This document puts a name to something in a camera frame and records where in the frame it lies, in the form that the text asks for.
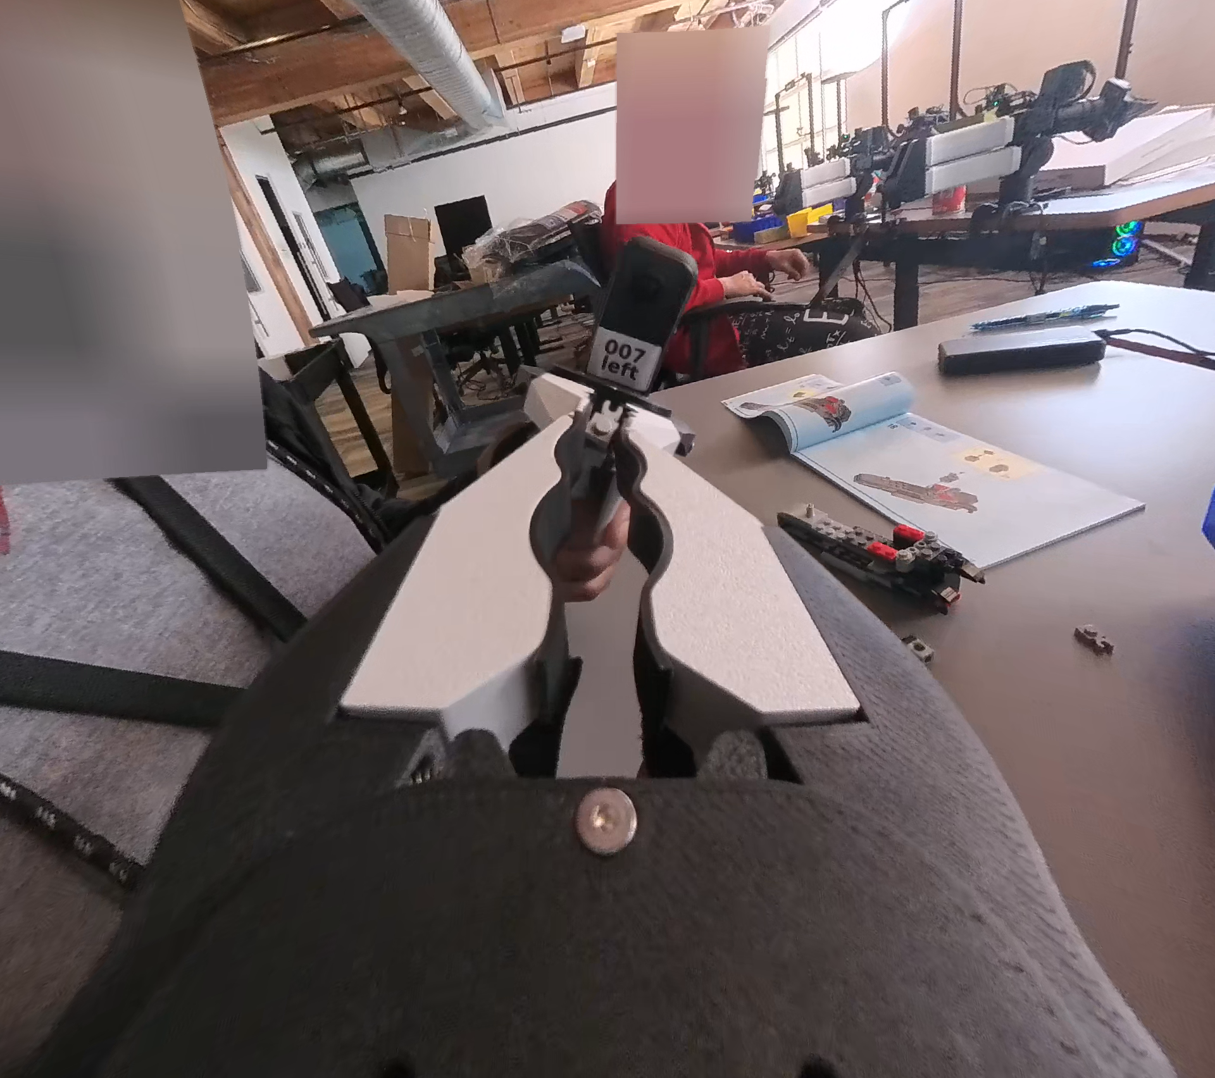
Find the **black monitor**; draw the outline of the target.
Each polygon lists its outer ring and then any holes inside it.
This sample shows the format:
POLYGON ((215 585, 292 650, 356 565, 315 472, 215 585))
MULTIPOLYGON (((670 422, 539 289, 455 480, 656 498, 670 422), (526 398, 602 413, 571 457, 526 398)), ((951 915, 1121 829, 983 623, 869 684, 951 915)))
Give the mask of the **black monitor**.
POLYGON ((475 195, 432 208, 433 221, 445 255, 461 256, 489 232, 493 222, 484 195, 475 195))

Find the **lit computer tower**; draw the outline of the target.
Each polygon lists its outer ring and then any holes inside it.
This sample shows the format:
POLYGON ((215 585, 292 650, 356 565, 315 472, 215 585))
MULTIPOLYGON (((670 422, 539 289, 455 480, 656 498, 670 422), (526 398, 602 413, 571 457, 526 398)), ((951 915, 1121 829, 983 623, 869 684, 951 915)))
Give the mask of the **lit computer tower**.
POLYGON ((1089 262, 1090 269, 1112 271, 1133 266, 1140 255, 1143 228, 1143 221, 1132 221, 1104 232, 1107 237, 1099 241, 1098 254, 1089 262))

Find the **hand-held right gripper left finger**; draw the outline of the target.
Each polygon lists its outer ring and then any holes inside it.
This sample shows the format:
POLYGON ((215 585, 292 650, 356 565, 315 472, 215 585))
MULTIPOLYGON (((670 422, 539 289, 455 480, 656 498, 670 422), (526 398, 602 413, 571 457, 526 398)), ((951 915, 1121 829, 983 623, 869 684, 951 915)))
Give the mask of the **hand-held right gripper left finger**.
POLYGON ((433 515, 358 661, 344 715, 487 733, 552 777, 580 676, 550 565, 569 536, 583 417, 558 418, 433 515))

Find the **cardboard box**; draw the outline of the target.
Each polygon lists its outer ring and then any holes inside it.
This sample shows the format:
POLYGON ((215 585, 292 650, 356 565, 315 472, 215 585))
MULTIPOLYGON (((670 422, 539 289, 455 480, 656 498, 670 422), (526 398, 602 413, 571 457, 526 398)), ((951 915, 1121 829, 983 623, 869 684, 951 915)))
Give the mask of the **cardboard box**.
POLYGON ((425 217, 383 218, 385 275, 392 295, 432 294, 432 223, 425 217))

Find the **person's grey sweatshirt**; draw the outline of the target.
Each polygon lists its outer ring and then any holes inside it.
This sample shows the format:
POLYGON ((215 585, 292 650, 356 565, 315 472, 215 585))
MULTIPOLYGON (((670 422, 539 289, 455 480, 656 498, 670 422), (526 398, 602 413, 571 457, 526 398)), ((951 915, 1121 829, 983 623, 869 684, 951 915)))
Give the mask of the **person's grey sweatshirt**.
MULTIPOLYGON (((168 484, 304 617, 373 557, 341 509, 275 464, 168 484)), ((2 495, 2 651, 230 686, 274 653, 277 639, 108 483, 2 495)), ((188 728, 2 708, 2 775, 137 863, 207 743, 188 728)), ((122 896, 6 806, 1 882, 1 1066, 16 1076, 107 949, 122 896)))

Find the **black power bank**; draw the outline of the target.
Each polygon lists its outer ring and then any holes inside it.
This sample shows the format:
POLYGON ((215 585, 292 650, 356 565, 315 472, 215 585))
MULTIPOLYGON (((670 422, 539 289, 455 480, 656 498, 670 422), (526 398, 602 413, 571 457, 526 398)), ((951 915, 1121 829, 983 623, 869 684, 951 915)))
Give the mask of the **black power bank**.
POLYGON ((1084 327, 1008 329, 940 343, 937 371, 974 376, 1080 369, 1099 364, 1104 353, 1106 342, 1084 327))

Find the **person's left hand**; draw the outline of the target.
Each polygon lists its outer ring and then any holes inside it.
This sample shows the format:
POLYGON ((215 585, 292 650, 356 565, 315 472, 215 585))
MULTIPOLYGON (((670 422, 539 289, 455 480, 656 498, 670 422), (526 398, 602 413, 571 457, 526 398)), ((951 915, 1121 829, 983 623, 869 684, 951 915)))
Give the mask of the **person's left hand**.
POLYGON ((618 500, 606 522, 595 502, 574 502, 569 528, 549 567, 554 600, 584 604, 599 598, 611 584, 628 546, 630 504, 618 500))

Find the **grey metal table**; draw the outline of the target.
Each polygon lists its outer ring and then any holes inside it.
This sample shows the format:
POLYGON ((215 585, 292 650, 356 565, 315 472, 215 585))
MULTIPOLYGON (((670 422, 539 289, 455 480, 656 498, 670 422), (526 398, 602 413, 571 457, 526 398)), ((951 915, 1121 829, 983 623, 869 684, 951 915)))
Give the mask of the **grey metal table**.
POLYGON ((383 359, 392 398, 402 409, 428 471, 452 479, 502 437, 523 407, 509 394, 465 405, 442 353, 440 337, 458 331, 508 327, 564 299, 598 309, 603 289, 588 269, 561 260, 520 275, 447 294, 366 305, 311 328, 321 338, 356 333, 383 359))

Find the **toy brick vehicle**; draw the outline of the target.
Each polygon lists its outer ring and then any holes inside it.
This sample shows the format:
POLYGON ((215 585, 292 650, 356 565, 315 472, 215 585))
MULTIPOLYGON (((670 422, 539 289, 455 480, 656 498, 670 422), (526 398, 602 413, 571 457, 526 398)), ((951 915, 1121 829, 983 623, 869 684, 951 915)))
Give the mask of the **toy brick vehicle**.
POLYGON ((932 533, 897 524, 888 537, 838 523, 819 509, 780 512, 775 523, 821 565, 863 585, 947 615, 961 582, 983 585, 984 574, 932 533))

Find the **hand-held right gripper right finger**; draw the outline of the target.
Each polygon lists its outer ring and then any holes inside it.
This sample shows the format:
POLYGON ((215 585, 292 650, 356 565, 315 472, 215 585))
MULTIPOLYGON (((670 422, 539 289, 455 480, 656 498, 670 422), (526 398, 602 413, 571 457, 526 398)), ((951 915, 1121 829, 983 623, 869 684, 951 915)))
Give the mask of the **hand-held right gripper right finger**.
POLYGON ((641 433, 616 445, 645 570, 633 643, 642 767, 692 777, 721 737, 850 725, 861 706, 764 526, 641 433))

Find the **long wooden table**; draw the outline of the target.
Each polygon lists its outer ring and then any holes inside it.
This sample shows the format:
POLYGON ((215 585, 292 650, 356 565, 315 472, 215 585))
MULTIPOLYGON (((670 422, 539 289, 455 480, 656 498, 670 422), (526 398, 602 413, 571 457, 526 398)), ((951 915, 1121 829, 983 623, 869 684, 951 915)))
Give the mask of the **long wooden table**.
POLYGON ((998 214, 938 217, 903 209, 868 223, 827 222, 816 243, 818 295, 827 297, 856 261, 893 266, 890 324, 919 321, 922 267, 1046 274, 1050 243, 1073 242, 1085 232, 1113 232, 1126 224, 1161 222, 1197 228, 1185 289, 1209 293, 1213 284, 1213 160, 1125 180, 1108 189, 1055 197, 998 214))

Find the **open instruction booklet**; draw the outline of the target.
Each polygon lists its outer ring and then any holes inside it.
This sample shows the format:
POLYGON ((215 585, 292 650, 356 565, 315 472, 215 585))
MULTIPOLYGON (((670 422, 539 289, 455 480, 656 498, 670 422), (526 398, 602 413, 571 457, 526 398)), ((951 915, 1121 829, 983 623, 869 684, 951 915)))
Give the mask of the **open instruction booklet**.
POLYGON ((851 385, 808 375, 722 407, 766 422, 794 461, 983 572, 1146 509, 916 415, 913 402, 909 381, 887 372, 851 385))

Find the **stack of white boxes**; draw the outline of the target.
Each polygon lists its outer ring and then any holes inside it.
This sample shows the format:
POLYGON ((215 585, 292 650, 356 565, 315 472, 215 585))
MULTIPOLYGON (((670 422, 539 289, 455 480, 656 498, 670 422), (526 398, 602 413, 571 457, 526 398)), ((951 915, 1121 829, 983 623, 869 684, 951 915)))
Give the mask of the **stack of white boxes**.
POLYGON ((1100 142, 1057 135, 1035 190, 1089 193, 1208 160, 1213 154, 1213 108, 1169 107, 1137 117, 1100 142))

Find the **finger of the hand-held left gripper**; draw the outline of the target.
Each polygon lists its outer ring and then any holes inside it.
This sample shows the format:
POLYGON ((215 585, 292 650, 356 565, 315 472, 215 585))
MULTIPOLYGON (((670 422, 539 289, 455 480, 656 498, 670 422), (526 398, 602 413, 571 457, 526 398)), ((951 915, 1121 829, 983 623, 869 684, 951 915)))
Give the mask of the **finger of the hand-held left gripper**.
POLYGON ((593 386, 565 374, 533 375, 523 395, 523 418, 539 432, 576 413, 594 394, 593 386))
POLYGON ((633 443, 642 440, 675 459, 693 448, 693 433, 660 409, 626 409, 626 434, 633 443))

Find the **blue pen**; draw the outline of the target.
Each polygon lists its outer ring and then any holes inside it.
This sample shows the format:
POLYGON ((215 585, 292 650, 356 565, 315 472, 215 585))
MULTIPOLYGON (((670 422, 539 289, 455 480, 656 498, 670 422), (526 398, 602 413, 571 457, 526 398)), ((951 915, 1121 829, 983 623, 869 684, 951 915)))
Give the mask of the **blue pen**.
POLYGON ((1075 327, 1106 319, 1113 316, 1117 310, 1117 303, 1090 303, 1071 308, 983 321, 971 324, 969 327, 969 333, 973 336, 990 336, 997 333, 1033 331, 1047 327, 1075 327))

